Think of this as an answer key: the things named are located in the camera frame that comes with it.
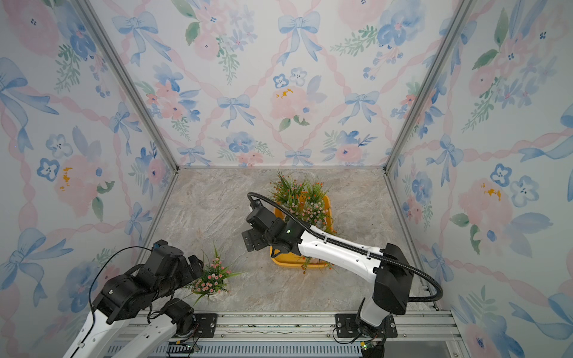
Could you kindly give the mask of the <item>yellow plastic storage tray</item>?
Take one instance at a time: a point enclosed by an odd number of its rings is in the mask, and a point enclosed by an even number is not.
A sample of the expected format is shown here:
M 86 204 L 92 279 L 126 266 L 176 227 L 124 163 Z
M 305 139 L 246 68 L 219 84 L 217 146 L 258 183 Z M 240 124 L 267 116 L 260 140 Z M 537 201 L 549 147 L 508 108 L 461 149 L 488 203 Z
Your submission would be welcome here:
M 330 201 L 330 198 L 328 196 L 325 197 L 324 203 L 325 203 L 326 207 L 328 208 L 329 213 L 331 215 L 331 220 L 330 220 L 331 226 L 329 228 L 326 228 L 327 231 L 329 233 L 331 233 L 332 226 L 333 226 L 333 219 L 332 219 L 331 201 Z M 277 257 L 273 257 L 272 261 L 275 264 L 279 265 L 280 267 L 288 268 L 288 269 L 301 269 L 301 264 L 303 262 L 303 260 L 301 259 L 301 256 L 296 255 L 294 253 L 278 255 Z

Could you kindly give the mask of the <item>pink flower plant front pot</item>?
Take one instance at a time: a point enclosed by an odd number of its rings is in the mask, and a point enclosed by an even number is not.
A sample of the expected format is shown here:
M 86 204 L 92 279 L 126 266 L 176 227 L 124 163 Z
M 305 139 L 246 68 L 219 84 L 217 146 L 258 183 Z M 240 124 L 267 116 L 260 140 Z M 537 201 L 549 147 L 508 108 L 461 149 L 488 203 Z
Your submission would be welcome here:
M 203 273 L 184 288 L 191 294 L 195 295 L 198 303 L 201 299 L 210 299 L 219 293 L 229 293 L 228 281 L 239 276 L 239 272 L 232 271 L 228 265 L 222 262 L 221 255 L 216 246 L 213 247 L 213 256 L 209 258 L 204 254 Z

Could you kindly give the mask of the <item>pink flower plant pot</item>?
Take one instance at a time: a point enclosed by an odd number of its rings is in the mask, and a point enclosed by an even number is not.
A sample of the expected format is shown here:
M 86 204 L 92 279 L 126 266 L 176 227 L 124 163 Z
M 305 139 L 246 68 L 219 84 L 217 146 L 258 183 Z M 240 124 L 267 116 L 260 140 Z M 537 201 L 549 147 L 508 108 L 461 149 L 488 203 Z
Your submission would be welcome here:
M 191 294 L 195 295 L 198 303 L 201 299 L 210 299 L 219 293 L 229 293 L 228 281 L 239 276 L 239 272 L 232 271 L 228 265 L 222 262 L 221 255 L 216 246 L 213 247 L 213 256 L 209 258 L 204 254 L 203 273 L 184 288 Z
M 291 198 L 285 204 L 286 209 L 289 213 L 295 216 L 297 219 L 305 220 L 307 219 L 307 212 L 305 209 L 306 198 L 304 196 L 296 196 Z
M 306 203 L 301 213 L 304 221 L 321 229 L 331 226 L 331 215 L 324 202 Z

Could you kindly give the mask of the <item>red flower plant front pot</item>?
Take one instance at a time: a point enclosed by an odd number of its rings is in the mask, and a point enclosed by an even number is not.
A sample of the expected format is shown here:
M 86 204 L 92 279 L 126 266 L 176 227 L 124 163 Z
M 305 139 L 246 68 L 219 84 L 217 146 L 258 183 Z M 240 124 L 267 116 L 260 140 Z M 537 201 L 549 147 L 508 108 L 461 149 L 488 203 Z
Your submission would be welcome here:
M 325 261 L 322 259 L 317 259 L 314 257 L 305 256 L 305 255 L 302 255 L 301 259 L 303 260 L 303 262 L 301 264 L 301 269 L 303 271 L 303 274 L 306 274 L 307 271 L 310 269 L 316 269 L 316 268 L 334 271 L 334 265 L 328 261 Z

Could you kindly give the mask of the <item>red flower plant pot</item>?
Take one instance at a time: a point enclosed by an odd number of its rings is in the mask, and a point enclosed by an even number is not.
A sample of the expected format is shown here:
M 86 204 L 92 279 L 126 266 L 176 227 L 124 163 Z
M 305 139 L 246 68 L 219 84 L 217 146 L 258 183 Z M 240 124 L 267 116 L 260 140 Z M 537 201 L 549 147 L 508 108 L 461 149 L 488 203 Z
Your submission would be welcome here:
M 328 261 L 325 261 L 322 259 L 317 259 L 314 257 L 305 256 L 305 255 L 302 255 L 301 259 L 303 260 L 303 262 L 301 264 L 301 269 L 303 271 L 303 274 L 306 274 L 307 271 L 310 269 L 316 269 L 316 268 L 334 271 L 334 265 Z
M 285 175 L 281 171 L 277 171 L 278 179 L 274 180 L 272 185 L 272 199 L 285 207 L 287 201 L 296 196 L 304 196 L 307 189 L 307 182 L 305 180 L 297 180 Z

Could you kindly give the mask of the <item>pink flower plant back pot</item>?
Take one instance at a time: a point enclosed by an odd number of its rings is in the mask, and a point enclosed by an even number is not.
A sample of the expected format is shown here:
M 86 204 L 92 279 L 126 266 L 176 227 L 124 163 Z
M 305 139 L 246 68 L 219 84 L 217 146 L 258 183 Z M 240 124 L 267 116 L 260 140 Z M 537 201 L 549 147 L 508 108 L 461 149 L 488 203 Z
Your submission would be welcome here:
M 304 221 L 321 229 L 331 226 L 331 215 L 324 202 L 306 203 L 301 213 Z

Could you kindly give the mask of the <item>orange flower plant white pot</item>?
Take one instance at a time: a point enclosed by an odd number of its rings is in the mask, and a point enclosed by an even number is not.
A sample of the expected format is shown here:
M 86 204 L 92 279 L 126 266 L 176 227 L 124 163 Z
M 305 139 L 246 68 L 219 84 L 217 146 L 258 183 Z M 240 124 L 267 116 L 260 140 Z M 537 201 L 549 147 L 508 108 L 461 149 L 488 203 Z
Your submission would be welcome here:
M 309 183 L 306 189 L 305 204 L 310 206 L 323 205 L 327 193 L 328 190 L 324 187 L 324 183 Z

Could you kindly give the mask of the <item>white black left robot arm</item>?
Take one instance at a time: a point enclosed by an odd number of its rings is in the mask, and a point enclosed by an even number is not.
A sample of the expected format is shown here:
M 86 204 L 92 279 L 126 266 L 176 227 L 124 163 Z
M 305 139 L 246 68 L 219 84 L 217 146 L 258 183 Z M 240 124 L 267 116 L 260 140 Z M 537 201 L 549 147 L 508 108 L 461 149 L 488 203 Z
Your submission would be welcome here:
M 204 263 L 197 256 L 160 240 L 153 244 L 143 264 L 108 280 L 65 357 L 104 357 L 122 330 L 138 314 L 151 309 L 154 301 L 168 298 L 157 313 L 149 315 L 143 331 L 117 352 L 115 357 L 148 357 L 173 337 L 191 337 L 198 323 L 193 308 L 175 292 L 203 275 Z

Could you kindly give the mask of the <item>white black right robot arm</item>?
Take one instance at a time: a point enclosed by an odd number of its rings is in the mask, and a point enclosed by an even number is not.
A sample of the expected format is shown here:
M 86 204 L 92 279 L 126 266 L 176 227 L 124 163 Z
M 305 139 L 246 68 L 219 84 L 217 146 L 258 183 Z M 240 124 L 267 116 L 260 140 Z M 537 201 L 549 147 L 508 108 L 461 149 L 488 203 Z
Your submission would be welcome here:
M 309 224 L 286 222 L 259 199 L 250 201 L 250 210 L 246 222 L 251 229 L 243 232 L 247 251 L 270 247 L 273 258 L 296 254 L 324 260 L 372 284 L 370 297 L 364 298 L 358 311 L 359 325 L 380 328 L 388 316 L 406 313 L 413 272 L 398 246 L 362 246 Z

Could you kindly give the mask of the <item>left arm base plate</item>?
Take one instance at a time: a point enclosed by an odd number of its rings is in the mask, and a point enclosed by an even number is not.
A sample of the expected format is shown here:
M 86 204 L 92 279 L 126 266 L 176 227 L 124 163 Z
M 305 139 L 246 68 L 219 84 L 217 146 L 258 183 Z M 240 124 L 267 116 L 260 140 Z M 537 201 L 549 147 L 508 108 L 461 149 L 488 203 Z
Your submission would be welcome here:
M 219 316 L 216 313 L 194 313 L 191 320 L 187 320 L 177 336 L 182 339 L 191 337 L 213 338 L 215 336 Z

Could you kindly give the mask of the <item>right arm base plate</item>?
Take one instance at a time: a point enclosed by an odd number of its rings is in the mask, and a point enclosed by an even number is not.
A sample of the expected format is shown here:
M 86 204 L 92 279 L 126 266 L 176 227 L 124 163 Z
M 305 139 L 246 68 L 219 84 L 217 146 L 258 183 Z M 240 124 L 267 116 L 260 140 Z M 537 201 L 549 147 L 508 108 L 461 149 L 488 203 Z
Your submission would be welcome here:
M 381 325 L 373 328 L 358 319 L 356 313 L 337 313 L 334 315 L 335 335 L 341 339 L 365 337 L 367 339 L 397 338 L 398 332 L 393 315 L 387 316 Z

